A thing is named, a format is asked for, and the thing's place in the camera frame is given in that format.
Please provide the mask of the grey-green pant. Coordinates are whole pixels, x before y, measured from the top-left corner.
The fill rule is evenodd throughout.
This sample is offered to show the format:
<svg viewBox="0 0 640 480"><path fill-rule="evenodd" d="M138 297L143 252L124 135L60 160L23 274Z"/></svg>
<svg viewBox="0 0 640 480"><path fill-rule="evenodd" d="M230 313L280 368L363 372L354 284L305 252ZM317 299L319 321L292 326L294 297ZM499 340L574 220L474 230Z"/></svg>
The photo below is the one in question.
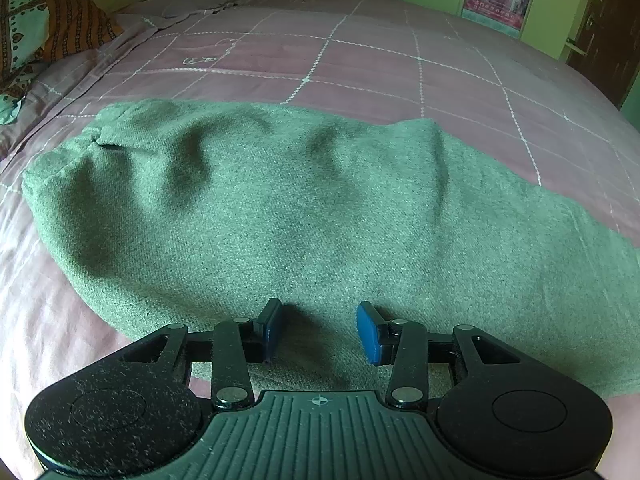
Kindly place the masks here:
<svg viewBox="0 0 640 480"><path fill-rule="evenodd" d="M366 300L433 332L477 326L601 396L639 389L638 250L427 119L115 103L22 192L73 289L129 338L291 306L257 388L379 387Z"/></svg>

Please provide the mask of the pink checked bedsheet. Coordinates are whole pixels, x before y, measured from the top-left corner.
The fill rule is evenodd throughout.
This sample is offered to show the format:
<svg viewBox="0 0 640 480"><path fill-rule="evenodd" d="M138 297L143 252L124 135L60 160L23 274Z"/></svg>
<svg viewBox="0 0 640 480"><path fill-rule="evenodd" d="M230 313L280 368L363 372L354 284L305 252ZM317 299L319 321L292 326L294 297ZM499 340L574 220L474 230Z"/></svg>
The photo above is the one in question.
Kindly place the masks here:
<svg viewBox="0 0 640 480"><path fill-rule="evenodd" d="M124 343L39 243L22 172L111 102L281 102L366 122L425 116L522 177L639 236L639 135L584 76L524 42L397 0L146 0L122 34L54 63L1 130L1 457L38 477L39 389Z"/></svg>

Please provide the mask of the orange striped pillow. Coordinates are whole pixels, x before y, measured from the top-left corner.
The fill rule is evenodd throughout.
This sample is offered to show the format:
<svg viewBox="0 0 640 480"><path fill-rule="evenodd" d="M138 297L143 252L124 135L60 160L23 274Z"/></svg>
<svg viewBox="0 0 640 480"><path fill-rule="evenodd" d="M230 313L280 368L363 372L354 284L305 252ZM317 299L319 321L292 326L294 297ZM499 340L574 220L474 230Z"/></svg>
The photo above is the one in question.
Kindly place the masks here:
<svg viewBox="0 0 640 480"><path fill-rule="evenodd" d="M93 0L44 0L49 11L48 36L36 52L38 61L52 63L94 50L124 30Z"/></svg>

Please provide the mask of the brown wooden door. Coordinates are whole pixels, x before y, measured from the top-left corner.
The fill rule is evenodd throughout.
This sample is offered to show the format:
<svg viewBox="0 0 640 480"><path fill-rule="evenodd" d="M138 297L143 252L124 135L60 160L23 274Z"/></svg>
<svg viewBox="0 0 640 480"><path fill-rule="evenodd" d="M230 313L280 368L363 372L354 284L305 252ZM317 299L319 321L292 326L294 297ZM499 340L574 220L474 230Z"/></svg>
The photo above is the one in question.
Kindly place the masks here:
<svg viewBox="0 0 640 480"><path fill-rule="evenodd" d="M568 65L621 107L639 73L639 0L589 0Z"/></svg>

